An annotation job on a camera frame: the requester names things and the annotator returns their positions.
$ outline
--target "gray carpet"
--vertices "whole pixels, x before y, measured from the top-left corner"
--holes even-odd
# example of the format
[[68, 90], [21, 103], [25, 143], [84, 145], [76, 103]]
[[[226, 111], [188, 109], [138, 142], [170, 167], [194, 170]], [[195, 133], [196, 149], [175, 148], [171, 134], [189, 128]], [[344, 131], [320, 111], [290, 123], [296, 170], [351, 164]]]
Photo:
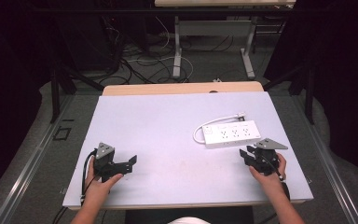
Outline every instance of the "gray carpet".
[[[220, 43], [224, 37], [190, 37], [184, 42], [184, 45], [191, 43], [192, 49], [213, 49]], [[255, 54], [251, 54], [251, 61], [257, 75], [256, 80], [262, 84], [267, 81], [263, 78], [263, 73], [268, 64], [269, 57], [274, 49], [278, 37], [276, 35], [259, 36], [257, 38], [257, 49]], [[224, 49], [228, 46], [225, 42], [221, 46]], [[223, 81], [241, 81], [247, 80], [241, 61], [239, 47], [243, 47], [242, 39], [234, 38], [232, 47], [222, 52], [187, 52], [183, 53], [192, 65], [183, 61], [183, 68], [189, 72], [193, 67], [193, 75], [190, 82], [209, 82], [219, 77]], [[162, 49], [159, 46], [153, 47], [161, 53], [168, 53], [169, 57], [172, 52], [168, 49]], [[133, 53], [132, 48], [126, 48], [126, 54]], [[138, 56], [127, 57], [133, 60]], [[158, 70], [164, 68], [161, 64], [153, 66], [144, 66], [137, 63], [131, 63], [135, 70], [152, 77]], [[120, 68], [115, 76], [128, 77], [129, 72], [126, 68]], [[161, 77], [168, 77], [168, 73], [158, 73], [151, 79], [158, 82]], [[118, 84], [119, 78], [110, 78], [103, 82], [104, 85]], [[140, 79], [133, 77], [131, 84], [142, 83]], [[311, 180], [310, 188], [315, 199], [310, 202], [297, 204], [296, 209], [307, 223], [348, 223], [345, 214], [338, 202], [337, 195], [334, 192], [329, 178], [326, 175], [319, 154], [317, 154], [315, 143], [310, 138], [310, 132], [302, 119], [302, 114], [296, 109], [293, 97], [287, 94], [287, 84], [277, 86], [270, 91], [271, 98], [277, 108], [278, 114], [282, 120], [291, 145], [293, 146], [299, 163], [306, 177]], [[43, 157], [39, 167], [32, 178], [31, 183], [27, 186], [25, 193], [22, 195], [17, 208], [13, 211], [10, 223], [50, 223], [56, 213], [62, 206], [64, 195], [61, 193], [62, 188], [69, 185], [73, 170], [76, 165], [77, 155], [82, 146], [86, 135], [93, 109], [97, 103], [98, 92], [82, 82], [77, 82], [79, 88], [77, 95], [73, 96], [72, 103], [55, 124], [53, 133], [58, 129], [68, 129], [70, 132], [66, 140], [52, 140], [46, 144], [46, 154]], [[13, 159], [9, 168], [0, 181], [0, 208], [10, 193], [16, 180], [26, 162], [35, 150], [38, 150], [39, 143], [45, 137], [46, 130], [51, 118], [51, 98], [49, 97], [49, 85], [41, 89], [44, 96], [44, 102], [39, 110], [39, 114], [30, 129], [26, 139], [19, 148], [16, 157]], [[316, 128], [324, 142], [328, 145], [329, 131], [328, 122], [324, 116], [323, 108], [315, 102], [315, 121]], [[65, 136], [65, 132], [60, 132], [56, 138]], [[332, 155], [335, 159], [337, 169], [348, 188], [348, 192], [353, 198], [353, 203], [358, 210], [358, 168], [342, 159]], [[255, 206], [255, 223], [264, 219], [272, 213], [268, 205]], [[62, 217], [61, 223], [68, 223], [75, 215], [73, 211], [66, 211]], [[98, 216], [96, 223], [101, 223], [104, 211]], [[108, 211], [103, 223], [123, 223], [125, 211]]]

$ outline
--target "power strip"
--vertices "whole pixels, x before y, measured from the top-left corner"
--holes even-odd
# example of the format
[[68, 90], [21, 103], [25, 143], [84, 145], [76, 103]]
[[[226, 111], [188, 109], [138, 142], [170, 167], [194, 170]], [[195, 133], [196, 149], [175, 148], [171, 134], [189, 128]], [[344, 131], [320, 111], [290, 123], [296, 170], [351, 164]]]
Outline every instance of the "power strip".
[[202, 126], [207, 148], [251, 145], [261, 135], [253, 120]]

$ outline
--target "table leg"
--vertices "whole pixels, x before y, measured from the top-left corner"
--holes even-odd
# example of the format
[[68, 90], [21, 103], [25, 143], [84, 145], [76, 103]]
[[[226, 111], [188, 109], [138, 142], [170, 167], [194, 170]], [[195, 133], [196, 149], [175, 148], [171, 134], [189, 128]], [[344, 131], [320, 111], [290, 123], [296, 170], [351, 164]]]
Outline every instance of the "table leg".
[[172, 77], [179, 78], [180, 77], [180, 66], [181, 66], [181, 57], [182, 57], [182, 49], [180, 48], [180, 33], [179, 33], [179, 18], [175, 17], [175, 58], [173, 61], [173, 72]]
[[255, 79], [255, 72], [253, 70], [251, 60], [249, 58], [249, 52], [252, 48], [252, 41], [255, 35], [256, 24], [257, 17], [252, 17], [252, 24], [249, 27], [249, 34], [246, 39], [245, 49], [241, 49], [241, 55], [243, 59], [243, 64], [245, 65], [246, 76], [251, 80]]

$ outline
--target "white desk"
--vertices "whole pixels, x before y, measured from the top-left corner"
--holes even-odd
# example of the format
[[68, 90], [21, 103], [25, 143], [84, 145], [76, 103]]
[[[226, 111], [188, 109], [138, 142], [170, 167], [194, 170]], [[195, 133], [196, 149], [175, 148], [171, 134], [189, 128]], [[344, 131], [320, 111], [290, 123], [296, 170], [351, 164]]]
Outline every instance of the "white desk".
[[[197, 84], [174, 85], [197, 87]], [[217, 83], [209, 86], [219, 89], [215, 88], [219, 86]], [[138, 155], [133, 172], [114, 185], [104, 208], [267, 203], [263, 190], [244, 164], [239, 147], [206, 149], [192, 138], [200, 124], [241, 111], [246, 112], [246, 119], [255, 121], [263, 138], [289, 146], [288, 150], [279, 152], [287, 159], [287, 185], [293, 202], [313, 199], [267, 92], [169, 93], [100, 97], [63, 206], [79, 208], [83, 164], [100, 142], [116, 148], [114, 162]]]
[[[254, 7], [293, 5], [296, 0], [156, 0], [157, 7]], [[181, 35], [238, 35], [247, 36], [241, 56], [249, 79], [255, 79], [255, 72], [249, 58], [249, 51], [255, 35], [257, 17], [251, 21], [180, 21], [175, 17], [175, 59], [173, 77], [180, 76], [182, 49]]]

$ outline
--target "person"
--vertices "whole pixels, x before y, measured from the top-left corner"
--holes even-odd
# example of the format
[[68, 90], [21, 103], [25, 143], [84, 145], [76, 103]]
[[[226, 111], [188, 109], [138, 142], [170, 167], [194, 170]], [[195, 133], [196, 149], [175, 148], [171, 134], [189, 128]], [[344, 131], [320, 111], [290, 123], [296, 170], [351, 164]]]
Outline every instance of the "person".
[[95, 218], [103, 205], [109, 190], [118, 182], [122, 174], [114, 175], [105, 182], [99, 182], [99, 176], [94, 176], [94, 160], [92, 156], [89, 160], [89, 170], [87, 171], [86, 184], [89, 187], [86, 190], [86, 198], [83, 206], [75, 215], [71, 223], [94, 223]]
[[[280, 161], [278, 171], [283, 176], [283, 179], [285, 179], [286, 159], [280, 153], [277, 153], [277, 155]], [[94, 157], [91, 157], [89, 162], [89, 170], [86, 178], [86, 183], [89, 183], [89, 188], [86, 191], [85, 201], [83, 203], [83, 206], [80, 208], [80, 210], [77, 212], [76, 216], [72, 220], [72, 224], [93, 223], [98, 215], [101, 206], [103, 205], [103, 202], [106, 199], [107, 194], [109, 193], [109, 190], [118, 182], [121, 177], [123, 177], [123, 175], [114, 175], [104, 183], [99, 182], [99, 177], [94, 177], [94, 160]], [[257, 170], [252, 166], [249, 166], [249, 171], [252, 176], [260, 183], [269, 201], [272, 203], [272, 206], [274, 207], [281, 224], [305, 223], [297, 210], [293, 207], [293, 205], [287, 198], [283, 190], [281, 180], [276, 173], [265, 176], [258, 173]], [[184, 219], [187, 219], [187, 217], [180, 218], [180, 220], [178, 219], [178, 223], [184, 223], [181, 222]], [[199, 223], [207, 223], [202, 222], [202, 220], [199, 220], [197, 218], [195, 219]]]

